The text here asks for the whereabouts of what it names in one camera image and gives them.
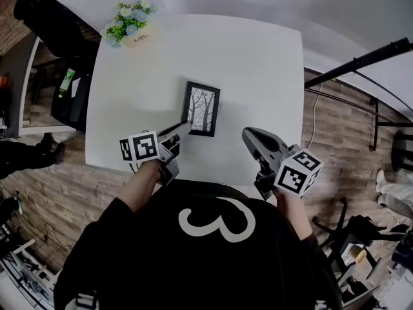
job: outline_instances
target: brick wall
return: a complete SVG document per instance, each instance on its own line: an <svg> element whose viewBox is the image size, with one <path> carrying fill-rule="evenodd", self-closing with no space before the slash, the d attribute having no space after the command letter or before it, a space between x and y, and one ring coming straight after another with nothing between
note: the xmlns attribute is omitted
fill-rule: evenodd
<svg viewBox="0 0 413 310"><path fill-rule="evenodd" d="M22 21L14 18L16 1L0 0L0 56L30 33L30 29Z"/></svg>

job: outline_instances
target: picture frame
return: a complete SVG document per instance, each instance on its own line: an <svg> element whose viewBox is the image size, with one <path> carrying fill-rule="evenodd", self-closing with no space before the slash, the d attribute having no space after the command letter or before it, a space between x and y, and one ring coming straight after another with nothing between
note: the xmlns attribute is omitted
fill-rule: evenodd
<svg viewBox="0 0 413 310"><path fill-rule="evenodd" d="M181 121L190 121L195 136L215 136L219 94L215 87L187 81Z"/></svg>

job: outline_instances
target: forearm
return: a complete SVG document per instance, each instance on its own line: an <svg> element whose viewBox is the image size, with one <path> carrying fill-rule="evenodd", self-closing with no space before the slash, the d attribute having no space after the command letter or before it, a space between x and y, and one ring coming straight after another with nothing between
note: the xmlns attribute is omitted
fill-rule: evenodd
<svg viewBox="0 0 413 310"><path fill-rule="evenodd" d="M118 198L133 212L136 212L149 201L160 177L160 167L161 162L158 160L144 162L119 194Z"/></svg>
<svg viewBox="0 0 413 310"><path fill-rule="evenodd" d="M300 240L308 238L312 234L312 228L305 212L303 201L286 192L274 192L277 198L277 208L290 221Z"/></svg>

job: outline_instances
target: white shoe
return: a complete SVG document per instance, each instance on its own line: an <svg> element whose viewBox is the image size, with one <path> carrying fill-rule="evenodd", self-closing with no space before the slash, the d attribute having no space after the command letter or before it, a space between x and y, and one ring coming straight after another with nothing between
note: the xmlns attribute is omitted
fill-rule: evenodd
<svg viewBox="0 0 413 310"><path fill-rule="evenodd" d="M377 173L376 182L376 192L381 193L381 188L387 184L385 172L383 170L379 170Z"/></svg>

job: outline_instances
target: white cable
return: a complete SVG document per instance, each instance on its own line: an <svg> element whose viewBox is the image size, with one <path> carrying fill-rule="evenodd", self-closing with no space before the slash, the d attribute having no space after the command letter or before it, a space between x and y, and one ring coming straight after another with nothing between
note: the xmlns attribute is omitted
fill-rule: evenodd
<svg viewBox="0 0 413 310"><path fill-rule="evenodd" d="M321 83L321 85L320 85L320 90L319 90L320 92L321 92L321 89L323 88L323 84L324 83ZM317 94L317 99L316 99L316 102L314 103L314 108L312 109L312 117L313 117L313 120L312 120L312 136L311 136L310 143L307 146L307 149L310 148L310 146L312 144L312 141L314 140L314 136L316 135L316 106L317 106L317 102L318 102L319 97L320 97L320 95Z"/></svg>

